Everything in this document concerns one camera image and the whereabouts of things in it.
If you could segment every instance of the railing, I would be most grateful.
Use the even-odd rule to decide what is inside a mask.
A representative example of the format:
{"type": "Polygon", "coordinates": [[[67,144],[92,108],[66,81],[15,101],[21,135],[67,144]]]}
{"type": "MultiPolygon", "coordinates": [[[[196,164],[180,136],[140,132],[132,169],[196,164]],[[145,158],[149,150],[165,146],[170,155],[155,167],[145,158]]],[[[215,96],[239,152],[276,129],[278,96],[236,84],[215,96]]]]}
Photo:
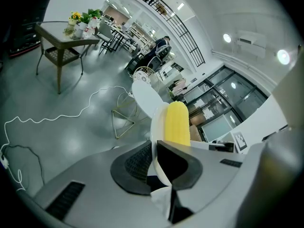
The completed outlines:
{"type": "Polygon", "coordinates": [[[163,0],[154,0],[150,6],[157,11],[173,28],[190,53],[196,67],[199,67],[205,63],[204,57],[201,54],[198,45],[188,31],[187,27],[175,14],[175,12],[163,0]]]}

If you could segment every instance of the white table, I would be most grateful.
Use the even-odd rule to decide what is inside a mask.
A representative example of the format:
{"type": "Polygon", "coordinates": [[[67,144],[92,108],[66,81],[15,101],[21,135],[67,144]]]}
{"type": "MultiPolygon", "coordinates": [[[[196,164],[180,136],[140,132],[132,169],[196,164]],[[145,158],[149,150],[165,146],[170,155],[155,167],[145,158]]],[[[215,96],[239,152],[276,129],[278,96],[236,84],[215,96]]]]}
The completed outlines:
{"type": "Polygon", "coordinates": [[[141,80],[132,84],[132,94],[137,105],[151,119],[157,107],[163,103],[159,94],[149,84],[141,80]]]}

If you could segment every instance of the gray floor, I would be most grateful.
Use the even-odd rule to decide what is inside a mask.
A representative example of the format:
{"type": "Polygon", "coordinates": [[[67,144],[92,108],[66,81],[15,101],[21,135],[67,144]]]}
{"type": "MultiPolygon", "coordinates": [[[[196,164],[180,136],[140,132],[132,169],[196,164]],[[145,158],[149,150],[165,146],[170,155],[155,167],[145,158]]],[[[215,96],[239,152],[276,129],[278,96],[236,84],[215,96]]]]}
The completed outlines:
{"type": "MultiPolygon", "coordinates": [[[[124,67],[131,55],[122,49],[116,53],[98,56],[98,47],[89,50],[84,58],[84,75],[80,60],[64,66],[61,91],[57,94],[56,67],[43,56],[39,75],[35,68],[40,49],[7,60],[0,73],[0,143],[6,143],[4,123],[19,116],[22,120],[56,118],[60,114],[77,115],[88,105],[90,95],[100,88],[123,86],[130,90],[132,79],[124,67]]],[[[91,106],[79,118],[59,118],[55,122],[7,124],[11,145],[30,146],[41,158],[45,181],[49,181],[76,161],[114,146],[146,140],[151,121],[147,119],[124,137],[117,140],[112,127],[111,109],[122,89],[102,91],[92,97],[91,106]]],[[[168,97],[163,92],[163,100],[168,97]]],[[[124,123],[116,118],[116,124],[124,123]]],[[[9,148],[9,165],[17,176],[21,169],[22,183],[28,194],[34,196],[42,187],[37,158],[29,150],[9,148]]]]}

